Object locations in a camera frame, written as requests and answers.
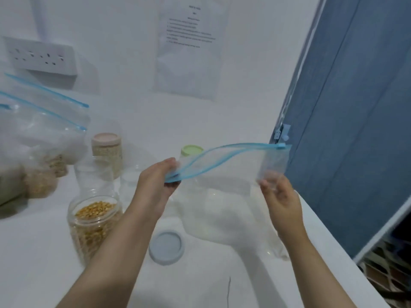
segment paper on wall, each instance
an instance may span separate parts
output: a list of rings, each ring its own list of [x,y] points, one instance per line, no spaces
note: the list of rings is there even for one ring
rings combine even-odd
[[[214,99],[231,0],[157,0],[155,89]]]

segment gray lid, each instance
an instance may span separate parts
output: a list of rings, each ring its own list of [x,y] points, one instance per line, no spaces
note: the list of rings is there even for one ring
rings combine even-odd
[[[157,264],[171,265],[184,253],[184,241],[178,232],[165,230],[151,239],[148,252]]]

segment white table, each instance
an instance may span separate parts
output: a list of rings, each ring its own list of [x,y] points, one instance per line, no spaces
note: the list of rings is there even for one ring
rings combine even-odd
[[[18,214],[0,220],[1,306],[54,307],[82,271],[66,222],[69,201],[77,195],[73,169],[59,181],[53,195],[31,200]],[[301,199],[308,235],[358,308],[388,307]],[[302,307],[291,263],[264,260],[265,267],[288,307]]]

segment person's right hand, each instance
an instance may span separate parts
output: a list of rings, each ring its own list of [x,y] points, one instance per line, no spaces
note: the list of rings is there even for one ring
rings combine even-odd
[[[267,202],[274,228],[286,247],[308,239],[302,221],[300,198],[290,181],[284,175],[269,172],[266,178],[258,183]]]

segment double wall socket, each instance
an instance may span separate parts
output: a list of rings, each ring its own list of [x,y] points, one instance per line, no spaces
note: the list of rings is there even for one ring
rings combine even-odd
[[[15,68],[77,75],[76,58],[71,46],[3,37],[10,62]]]

